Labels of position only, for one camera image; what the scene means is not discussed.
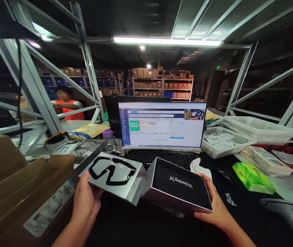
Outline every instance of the monitor screen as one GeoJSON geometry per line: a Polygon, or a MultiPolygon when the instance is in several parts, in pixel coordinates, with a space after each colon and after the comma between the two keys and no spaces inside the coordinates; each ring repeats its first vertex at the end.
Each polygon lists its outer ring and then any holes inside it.
{"type": "Polygon", "coordinates": [[[119,102],[123,148],[200,148],[206,108],[206,102],[119,102]]]}

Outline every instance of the hand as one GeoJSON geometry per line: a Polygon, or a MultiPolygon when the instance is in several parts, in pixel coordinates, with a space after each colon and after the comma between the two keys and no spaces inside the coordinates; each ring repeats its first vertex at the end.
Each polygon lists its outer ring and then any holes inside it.
{"type": "Polygon", "coordinates": [[[202,176],[206,182],[214,212],[212,213],[194,212],[194,216],[197,219],[213,224],[222,230],[227,229],[228,227],[230,227],[230,225],[235,223],[234,218],[226,209],[211,179],[203,173],[198,173],[198,175],[202,176]]]}
{"type": "Polygon", "coordinates": [[[87,171],[79,180],[74,194],[73,212],[71,222],[78,225],[93,227],[98,211],[101,207],[101,189],[92,189],[88,178],[90,173],[87,171]]]}

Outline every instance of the white plastic basket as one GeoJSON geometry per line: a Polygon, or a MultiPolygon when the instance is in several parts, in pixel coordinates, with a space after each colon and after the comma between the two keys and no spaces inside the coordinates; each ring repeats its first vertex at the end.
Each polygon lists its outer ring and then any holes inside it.
{"type": "Polygon", "coordinates": [[[255,144],[257,141],[247,137],[242,134],[238,134],[236,132],[233,132],[231,130],[222,128],[222,127],[211,127],[207,128],[205,131],[205,134],[218,134],[218,133],[227,133],[233,136],[233,139],[236,143],[235,146],[225,148],[225,149],[217,149],[213,147],[211,144],[209,144],[206,140],[202,140],[201,142],[201,150],[204,151],[206,154],[208,154],[213,159],[224,157],[230,154],[239,153],[241,150],[243,150],[245,147],[250,146],[252,144],[255,144]]]}
{"type": "Polygon", "coordinates": [[[255,117],[225,116],[224,119],[231,127],[253,139],[275,141],[293,138],[293,128],[255,117]]]}
{"type": "MultiPolygon", "coordinates": [[[[238,131],[237,129],[233,128],[232,126],[228,125],[227,122],[222,122],[220,124],[223,128],[232,130],[234,132],[237,132],[239,134],[243,134],[241,131],[238,131]]],[[[260,140],[257,139],[257,144],[263,144],[263,145],[286,145],[287,143],[293,143],[293,140],[282,140],[282,139],[277,139],[277,140],[260,140]]]]}

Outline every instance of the logo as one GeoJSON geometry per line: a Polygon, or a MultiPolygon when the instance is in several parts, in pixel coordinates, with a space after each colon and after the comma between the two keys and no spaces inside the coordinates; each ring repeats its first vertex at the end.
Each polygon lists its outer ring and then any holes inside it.
{"type": "Polygon", "coordinates": [[[182,181],[182,180],[180,180],[180,179],[178,179],[178,178],[176,178],[176,177],[175,177],[175,179],[174,179],[174,177],[170,176],[169,179],[172,180],[172,181],[175,181],[175,182],[179,182],[180,184],[184,184],[184,185],[186,185],[187,187],[190,187],[191,189],[193,189],[193,187],[192,187],[191,184],[189,184],[189,183],[187,183],[187,182],[184,182],[184,181],[182,181]]]}

